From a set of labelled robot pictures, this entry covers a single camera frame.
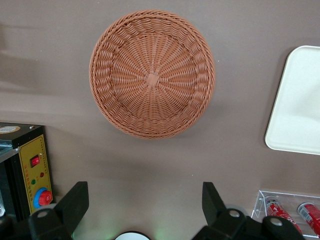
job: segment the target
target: gray surface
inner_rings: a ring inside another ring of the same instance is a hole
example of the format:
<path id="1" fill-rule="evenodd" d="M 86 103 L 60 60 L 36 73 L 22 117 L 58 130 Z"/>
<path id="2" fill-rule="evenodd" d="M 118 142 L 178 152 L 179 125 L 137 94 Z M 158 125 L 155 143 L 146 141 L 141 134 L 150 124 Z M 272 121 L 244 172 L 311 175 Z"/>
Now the gray surface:
<path id="1" fill-rule="evenodd" d="M 202 32 L 216 65 L 208 109 L 189 130 L 142 140 L 114 128 L 91 94 L 100 35 L 123 15 L 162 9 Z M 206 223 L 202 182 L 249 213 L 259 189 L 319 195 L 320 157 L 267 148 L 286 58 L 320 46 L 319 0 L 55 0 L 0 2 L 0 122 L 46 125 L 53 187 L 88 181 L 76 239 L 137 230 L 188 240 Z"/>

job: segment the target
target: red button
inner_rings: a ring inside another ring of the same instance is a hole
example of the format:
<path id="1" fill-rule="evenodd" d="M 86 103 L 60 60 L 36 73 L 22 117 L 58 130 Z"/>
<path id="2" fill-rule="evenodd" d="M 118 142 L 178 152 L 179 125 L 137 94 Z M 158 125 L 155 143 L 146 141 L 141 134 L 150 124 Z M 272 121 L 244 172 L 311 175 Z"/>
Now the red button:
<path id="1" fill-rule="evenodd" d="M 50 191 L 43 191 L 39 197 L 39 205 L 45 206 L 51 203 L 52 193 Z"/>
<path id="2" fill-rule="evenodd" d="M 31 159 L 31 167 L 33 168 L 35 165 L 38 165 L 40 163 L 39 156 L 35 156 Z"/>

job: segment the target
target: soda can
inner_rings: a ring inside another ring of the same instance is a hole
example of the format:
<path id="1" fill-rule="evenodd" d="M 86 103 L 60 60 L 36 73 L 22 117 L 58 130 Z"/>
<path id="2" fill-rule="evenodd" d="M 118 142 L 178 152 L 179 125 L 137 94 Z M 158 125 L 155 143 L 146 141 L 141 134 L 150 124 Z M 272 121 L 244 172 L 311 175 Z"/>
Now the soda can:
<path id="1" fill-rule="evenodd" d="M 320 238 L 320 210 L 317 206 L 313 203 L 305 202 L 298 206 L 297 212 Z"/>
<path id="2" fill-rule="evenodd" d="M 296 224 L 293 218 L 277 200 L 276 196 L 269 195 L 265 197 L 265 208 L 266 214 L 268 216 L 277 216 L 289 220 L 295 226 L 295 228 L 302 234 L 300 227 Z"/>

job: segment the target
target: control box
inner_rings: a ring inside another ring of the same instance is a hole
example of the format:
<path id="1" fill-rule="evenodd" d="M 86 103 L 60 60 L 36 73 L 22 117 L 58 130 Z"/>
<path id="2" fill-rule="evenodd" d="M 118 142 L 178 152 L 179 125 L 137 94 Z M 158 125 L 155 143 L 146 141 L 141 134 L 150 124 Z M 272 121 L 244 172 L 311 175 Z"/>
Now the control box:
<path id="1" fill-rule="evenodd" d="M 0 196 L 17 221 L 53 201 L 44 126 L 0 122 Z"/>

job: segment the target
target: round basket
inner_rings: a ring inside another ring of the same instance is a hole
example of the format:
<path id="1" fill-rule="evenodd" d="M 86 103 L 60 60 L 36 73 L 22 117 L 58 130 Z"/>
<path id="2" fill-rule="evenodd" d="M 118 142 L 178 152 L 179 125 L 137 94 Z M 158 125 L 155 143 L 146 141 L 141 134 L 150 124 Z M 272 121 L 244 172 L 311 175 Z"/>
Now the round basket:
<path id="1" fill-rule="evenodd" d="M 215 87 L 204 37 L 185 19 L 161 10 L 133 12 L 109 26 L 93 50 L 89 75 L 102 114 L 143 139 L 189 128 Z"/>

